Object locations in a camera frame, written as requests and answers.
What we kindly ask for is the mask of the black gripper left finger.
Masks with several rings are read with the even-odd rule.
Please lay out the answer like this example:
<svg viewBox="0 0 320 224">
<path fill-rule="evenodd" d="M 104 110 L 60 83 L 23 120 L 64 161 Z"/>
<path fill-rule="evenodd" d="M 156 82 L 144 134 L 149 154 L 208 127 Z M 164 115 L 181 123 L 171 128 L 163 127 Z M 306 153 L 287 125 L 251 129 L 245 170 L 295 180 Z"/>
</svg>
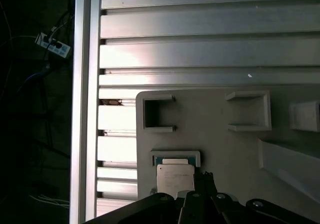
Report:
<svg viewBox="0 0 320 224">
<path fill-rule="evenodd" d="M 156 193 L 122 208 L 86 221 L 87 224 L 203 224 L 204 174 L 193 175 L 194 190 L 174 199 Z"/>
</svg>

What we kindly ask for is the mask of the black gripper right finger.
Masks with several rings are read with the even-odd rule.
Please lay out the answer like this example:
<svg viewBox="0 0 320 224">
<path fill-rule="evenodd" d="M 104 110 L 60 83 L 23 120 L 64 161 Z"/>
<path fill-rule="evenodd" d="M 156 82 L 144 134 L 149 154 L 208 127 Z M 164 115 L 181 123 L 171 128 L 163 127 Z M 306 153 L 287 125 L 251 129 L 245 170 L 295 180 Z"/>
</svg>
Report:
<svg viewBox="0 0 320 224">
<path fill-rule="evenodd" d="M 207 220 L 213 224 L 314 224 L 315 221 L 263 199 L 251 199 L 245 205 L 231 195 L 219 193 L 213 173 L 204 172 Z"/>
</svg>

